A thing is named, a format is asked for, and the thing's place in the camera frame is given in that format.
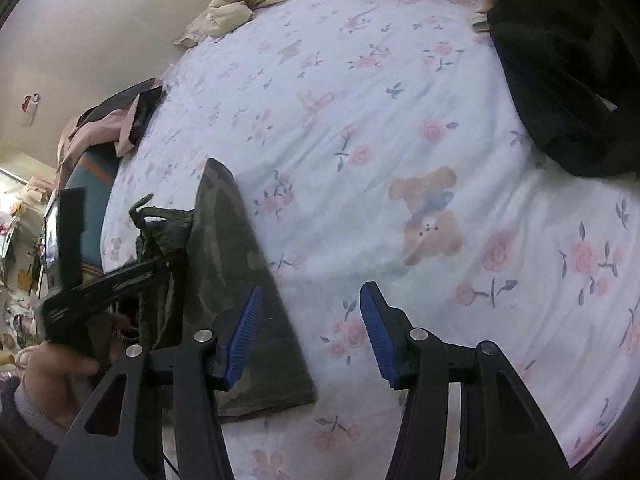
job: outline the camouflage bag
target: camouflage bag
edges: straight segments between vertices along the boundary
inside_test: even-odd
[[[143,207],[152,198],[153,194],[149,194],[129,209],[131,220],[140,229],[136,239],[139,262],[186,248],[191,233],[192,210]],[[140,293],[132,306],[133,310],[137,308],[137,313],[125,312],[137,320],[139,333],[137,340],[129,343],[137,342],[147,351],[180,344],[187,272],[187,269],[173,269],[169,280],[158,289]]]
[[[220,416],[255,416],[314,402],[314,385],[273,278],[256,262],[260,248],[233,175],[212,158],[198,188],[187,252],[184,337],[210,327],[219,312],[244,305],[252,288],[262,287],[262,317],[244,374],[232,391],[216,393]]]

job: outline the metal screw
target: metal screw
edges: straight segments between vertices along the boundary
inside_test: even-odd
[[[138,357],[140,354],[142,354],[142,346],[131,345],[130,347],[127,348],[127,351],[125,353],[129,357]]]
[[[429,337],[429,332],[423,328],[412,328],[409,332],[409,337],[414,341],[424,341]]]
[[[494,355],[498,351],[498,347],[491,341],[482,341],[480,343],[480,349],[483,354],[487,355]]]
[[[213,337],[213,332],[211,330],[207,330],[206,328],[203,328],[202,330],[198,330],[193,336],[193,338],[198,343],[206,343],[212,337]]]

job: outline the teddy bear print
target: teddy bear print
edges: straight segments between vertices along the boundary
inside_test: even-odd
[[[456,173],[442,166],[424,177],[397,178],[389,187],[390,200],[404,200],[411,218],[404,225],[404,264],[439,254],[454,256],[462,249],[458,222],[447,207],[455,197]]]

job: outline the black jacket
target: black jacket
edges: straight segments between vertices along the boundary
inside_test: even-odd
[[[489,12],[522,123],[571,174],[640,170],[639,2],[499,0]]]
[[[17,378],[0,383],[0,480],[43,479],[57,450],[18,413],[14,394],[19,384]]]

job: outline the bed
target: bed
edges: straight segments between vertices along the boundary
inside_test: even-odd
[[[103,267],[134,255],[135,201],[192,208],[216,158],[318,390],[313,406],[224,427],[238,479],[384,476],[406,394],[380,379],[357,307],[367,280],[446,342],[497,342],[571,466],[634,390],[638,183],[575,178],[535,149],[491,39],[468,24],[474,2],[278,3],[163,77],[114,182]],[[449,421],[443,478],[455,408]]]

